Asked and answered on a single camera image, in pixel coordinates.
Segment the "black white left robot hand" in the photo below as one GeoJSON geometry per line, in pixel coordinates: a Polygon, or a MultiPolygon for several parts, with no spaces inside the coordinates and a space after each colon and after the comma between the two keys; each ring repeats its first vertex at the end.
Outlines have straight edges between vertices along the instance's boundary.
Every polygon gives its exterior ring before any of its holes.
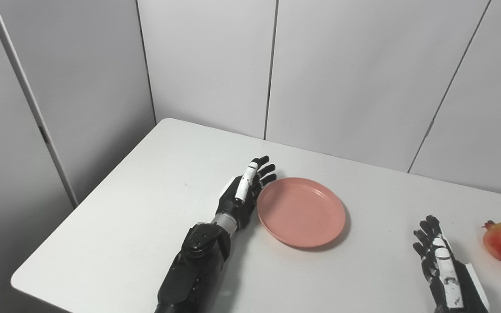
{"type": "Polygon", "coordinates": [[[268,155],[254,158],[241,176],[233,178],[219,198],[213,224],[222,226],[229,234],[245,229],[256,208],[263,188],[275,181],[276,165],[268,155]]]}

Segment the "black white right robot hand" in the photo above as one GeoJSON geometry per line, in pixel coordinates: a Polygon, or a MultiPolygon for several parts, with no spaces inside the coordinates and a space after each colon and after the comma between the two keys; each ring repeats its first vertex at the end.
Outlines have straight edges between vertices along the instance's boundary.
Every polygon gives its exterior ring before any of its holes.
{"type": "Polygon", "coordinates": [[[489,301],[470,263],[458,261],[440,221],[428,215],[419,222],[412,244],[419,254],[424,277],[435,301],[436,313],[488,313],[489,301]]]}

